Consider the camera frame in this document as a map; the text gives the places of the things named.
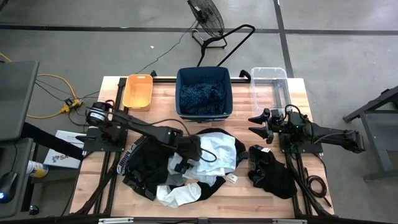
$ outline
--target butcher block tabletop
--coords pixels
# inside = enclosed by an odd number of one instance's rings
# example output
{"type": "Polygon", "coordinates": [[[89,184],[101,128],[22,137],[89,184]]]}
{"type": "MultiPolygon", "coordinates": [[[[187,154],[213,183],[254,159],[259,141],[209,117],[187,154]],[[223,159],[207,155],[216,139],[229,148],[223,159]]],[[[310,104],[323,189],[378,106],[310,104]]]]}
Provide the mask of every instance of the butcher block tabletop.
{"type": "MultiPolygon", "coordinates": [[[[98,101],[115,100],[118,90],[119,79],[122,77],[104,77],[98,101]]],[[[307,114],[312,119],[310,106],[308,104],[307,93],[305,91],[304,80],[301,78],[287,79],[290,101],[293,105],[300,108],[303,114],[307,114]]],[[[269,93],[268,97],[258,99],[263,105],[275,108],[273,88],[264,85],[261,89],[264,93],[269,93]]],[[[277,134],[274,142],[267,145],[265,140],[250,132],[248,127],[257,126],[250,123],[248,118],[252,117],[250,84],[233,84],[233,113],[225,121],[212,123],[193,123],[185,122],[191,133],[197,133],[206,128],[221,128],[239,139],[246,146],[258,144],[269,147],[276,159],[285,163],[285,157],[279,149],[277,134]]],[[[174,83],[154,83],[152,92],[152,103],[149,111],[131,111],[129,114],[147,123],[159,121],[167,118],[180,119],[175,110],[175,84],[174,83]]],[[[181,124],[173,121],[166,121],[161,126],[171,126],[181,130],[181,124]]],[[[127,146],[131,145],[140,136],[139,133],[129,131],[127,146]]],[[[80,175],[76,183],[70,212],[79,210],[89,199],[100,181],[100,173],[104,159],[103,152],[94,152],[88,156],[81,165],[80,175]]],[[[304,166],[308,169],[309,175],[321,177],[327,184],[323,164],[312,154],[302,154],[304,166]]],[[[292,199],[281,199],[272,193],[265,192],[252,186],[248,177],[249,164],[243,160],[233,172],[238,177],[236,183],[227,181],[209,199],[182,205],[178,208],[171,208],[162,205],[160,202],[151,201],[135,193],[132,188],[122,182],[123,176],[118,176],[114,192],[112,217],[207,217],[207,218],[293,218],[294,210],[292,199]]],[[[315,190],[320,186],[313,185],[315,190]]],[[[298,189],[298,200],[300,209],[305,213],[303,197],[300,188],[298,189]]],[[[100,212],[106,205],[109,191],[108,186],[104,190],[102,206],[100,212]]],[[[331,202],[328,192],[326,198],[331,202]]],[[[317,199],[321,205],[330,213],[333,208],[329,207],[323,199],[317,199]]]]}

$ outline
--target black robotic arm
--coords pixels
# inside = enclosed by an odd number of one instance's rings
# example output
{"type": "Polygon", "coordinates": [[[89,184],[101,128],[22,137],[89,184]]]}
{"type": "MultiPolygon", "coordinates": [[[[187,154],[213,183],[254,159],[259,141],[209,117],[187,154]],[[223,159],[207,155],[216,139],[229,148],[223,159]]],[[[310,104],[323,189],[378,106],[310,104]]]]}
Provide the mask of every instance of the black robotic arm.
{"type": "Polygon", "coordinates": [[[364,151],[363,137],[357,131],[321,127],[311,122],[307,115],[303,115],[300,111],[287,112],[285,110],[285,116],[282,117],[279,110],[264,109],[260,116],[249,118],[249,121],[256,124],[266,124],[261,128],[250,127],[249,130],[267,139],[267,144],[272,143],[274,133],[279,133],[280,141],[290,148],[292,146],[299,148],[308,144],[326,143],[339,145],[354,153],[364,151]]]}

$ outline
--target fan grille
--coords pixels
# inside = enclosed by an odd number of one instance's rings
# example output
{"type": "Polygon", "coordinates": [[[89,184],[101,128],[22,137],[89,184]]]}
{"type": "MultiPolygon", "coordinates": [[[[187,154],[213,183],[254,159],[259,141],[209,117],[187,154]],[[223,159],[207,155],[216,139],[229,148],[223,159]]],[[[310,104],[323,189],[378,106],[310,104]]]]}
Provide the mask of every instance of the fan grille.
{"type": "Polygon", "coordinates": [[[212,37],[224,33],[224,21],[212,0],[188,0],[193,15],[202,28],[212,37]]]}

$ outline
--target concrete floor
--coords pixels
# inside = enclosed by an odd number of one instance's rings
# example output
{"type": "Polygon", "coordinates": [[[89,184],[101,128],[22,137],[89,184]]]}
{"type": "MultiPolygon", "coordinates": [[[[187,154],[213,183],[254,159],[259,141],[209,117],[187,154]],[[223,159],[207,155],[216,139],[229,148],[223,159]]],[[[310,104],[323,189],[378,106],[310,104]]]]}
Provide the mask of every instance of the concrete floor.
{"type": "MultiPolygon", "coordinates": [[[[277,29],[272,0],[214,0],[227,28],[248,23],[277,29]]],[[[398,2],[394,0],[280,0],[286,29],[397,30],[398,2]]],[[[185,1],[179,0],[12,0],[0,12],[7,23],[74,26],[179,27],[194,21],[185,1]]],[[[13,60],[38,60],[40,73],[65,77],[77,95],[99,90],[105,75],[130,75],[168,50],[178,32],[45,32],[0,30],[0,52],[13,60]]],[[[245,34],[228,37],[226,50],[208,50],[202,65],[216,65],[245,34]]],[[[294,77],[304,78],[314,121],[322,126],[358,129],[359,121],[345,124],[343,115],[398,83],[396,35],[287,35],[294,77]]],[[[155,65],[158,75],[172,75],[195,66],[200,48],[186,35],[181,44],[155,65]]],[[[285,68],[279,34],[254,34],[223,66],[232,76],[252,67],[285,68]]],[[[45,79],[67,90],[62,82],[45,79]]],[[[54,92],[66,98],[63,93],[54,92]]],[[[35,88],[29,114],[46,115],[62,103],[35,88]]],[[[83,122],[80,116],[74,116],[83,122]]],[[[82,131],[66,115],[29,122],[55,133],[82,131]]],[[[386,179],[366,184],[362,176],[377,172],[371,149],[360,155],[324,145],[329,191],[337,215],[344,218],[395,223],[398,220],[398,181],[386,179]]],[[[47,184],[41,217],[60,215],[73,181],[47,184]]]]}

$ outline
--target clothing tag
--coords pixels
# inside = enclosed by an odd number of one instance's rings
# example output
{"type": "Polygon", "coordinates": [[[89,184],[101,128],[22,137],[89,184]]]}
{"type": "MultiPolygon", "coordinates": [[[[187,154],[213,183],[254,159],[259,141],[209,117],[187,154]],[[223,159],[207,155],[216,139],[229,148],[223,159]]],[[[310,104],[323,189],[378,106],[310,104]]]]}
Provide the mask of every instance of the clothing tag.
{"type": "Polygon", "coordinates": [[[262,148],[262,149],[261,149],[261,152],[269,152],[269,151],[271,151],[270,148],[262,148]]]}
{"type": "Polygon", "coordinates": [[[236,177],[236,176],[233,175],[233,174],[228,174],[228,175],[226,176],[226,179],[235,184],[236,181],[238,180],[238,177],[236,177]]]}

